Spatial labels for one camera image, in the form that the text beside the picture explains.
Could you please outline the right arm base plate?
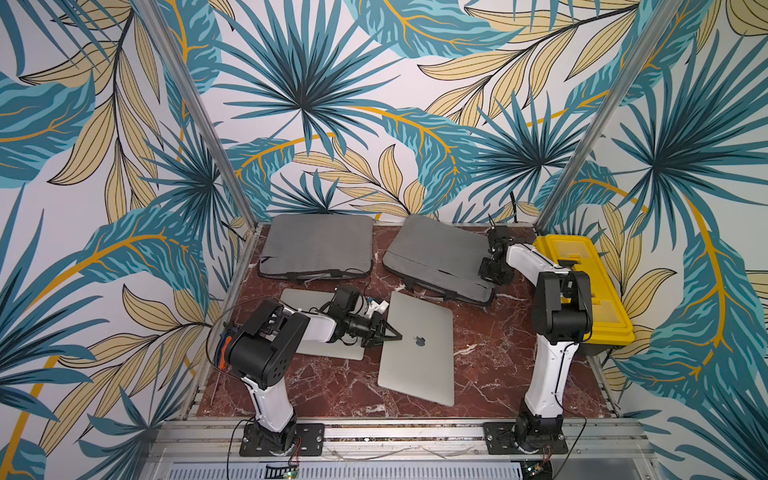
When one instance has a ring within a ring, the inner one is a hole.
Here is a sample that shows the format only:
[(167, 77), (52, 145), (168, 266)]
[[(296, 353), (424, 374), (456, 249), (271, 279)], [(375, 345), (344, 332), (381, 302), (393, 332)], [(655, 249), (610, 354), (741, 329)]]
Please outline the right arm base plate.
[(486, 422), (482, 429), (490, 455), (566, 454), (569, 451), (560, 417), (533, 422), (525, 418), (515, 422)]

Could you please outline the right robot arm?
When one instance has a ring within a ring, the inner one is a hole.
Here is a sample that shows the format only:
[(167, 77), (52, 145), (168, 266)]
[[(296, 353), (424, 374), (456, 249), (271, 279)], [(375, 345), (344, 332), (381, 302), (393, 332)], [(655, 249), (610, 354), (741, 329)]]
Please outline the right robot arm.
[(537, 338), (535, 366), (512, 430), (512, 442), (525, 453), (564, 453), (565, 383), (577, 347), (591, 335), (593, 327), (589, 276), (514, 238), (509, 227), (493, 226), (486, 236), (489, 256), (482, 260), (480, 277), (505, 285), (519, 273), (534, 286), (531, 321)]

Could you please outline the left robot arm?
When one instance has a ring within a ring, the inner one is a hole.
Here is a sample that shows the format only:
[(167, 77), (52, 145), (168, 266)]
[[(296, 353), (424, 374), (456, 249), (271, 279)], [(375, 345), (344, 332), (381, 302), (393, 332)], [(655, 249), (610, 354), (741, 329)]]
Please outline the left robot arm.
[(320, 307), (300, 309), (269, 298), (240, 326), (221, 334), (212, 365), (240, 380), (256, 409), (244, 426), (242, 456), (322, 453), (324, 426), (297, 423), (284, 381), (302, 343), (333, 344), (350, 338), (362, 348), (400, 341), (385, 318), (388, 304), (373, 303), (354, 287), (340, 286)]

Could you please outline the grey zippered laptop bag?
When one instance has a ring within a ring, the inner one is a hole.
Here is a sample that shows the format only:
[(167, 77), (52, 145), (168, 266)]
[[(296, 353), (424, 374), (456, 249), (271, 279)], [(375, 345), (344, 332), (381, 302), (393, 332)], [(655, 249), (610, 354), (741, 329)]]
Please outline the grey zippered laptop bag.
[(296, 282), (364, 278), (374, 264), (373, 227), (373, 220), (363, 215), (278, 215), (270, 225), (258, 273)]

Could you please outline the grey laptop sleeve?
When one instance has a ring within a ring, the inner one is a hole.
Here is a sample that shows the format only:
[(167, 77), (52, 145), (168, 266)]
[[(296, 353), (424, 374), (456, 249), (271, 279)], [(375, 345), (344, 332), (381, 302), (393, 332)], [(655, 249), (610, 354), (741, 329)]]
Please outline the grey laptop sleeve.
[(479, 275), (487, 254), (484, 235), (411, 215), (386, 250), (382, 263), (407, 287), (418, 284), (446, 300), (488, 305), (494, 297), (494, 285)]

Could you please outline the silver laptop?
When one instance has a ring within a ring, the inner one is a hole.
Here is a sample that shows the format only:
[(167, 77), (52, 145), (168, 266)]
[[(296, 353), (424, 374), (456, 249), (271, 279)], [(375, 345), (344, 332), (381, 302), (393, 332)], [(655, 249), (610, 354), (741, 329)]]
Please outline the silver laptop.
[(387, 323), (402, 338), (383, 344), (378, 385), (452, 406), (453, 312), (437, 304), (394, 292)]
[[(321, 307), (333, 298), (333, 293), (307, 291), (298, 289), (285, 289), (280, 300), (291, 307), (309, 310), (313, 307)], [(298, 354), (323, 356), (330, 358), (361, 361), (365, 350), (358, 344), (352, 345), (353, 339), (345, 336), (334, 343), (321, 343), (303, 341), (297, 349)]]

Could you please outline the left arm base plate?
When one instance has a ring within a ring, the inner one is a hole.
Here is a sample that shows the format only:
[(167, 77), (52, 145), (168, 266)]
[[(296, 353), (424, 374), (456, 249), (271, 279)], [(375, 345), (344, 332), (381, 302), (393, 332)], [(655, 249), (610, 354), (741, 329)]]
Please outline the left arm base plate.
[(289, 423), (281, 432), (272, 432), (258, 423), (244, 427), (239, 448), (241, 457), (284, 456), (300, 458), (322, 455), (325, 441), (323, 423)]

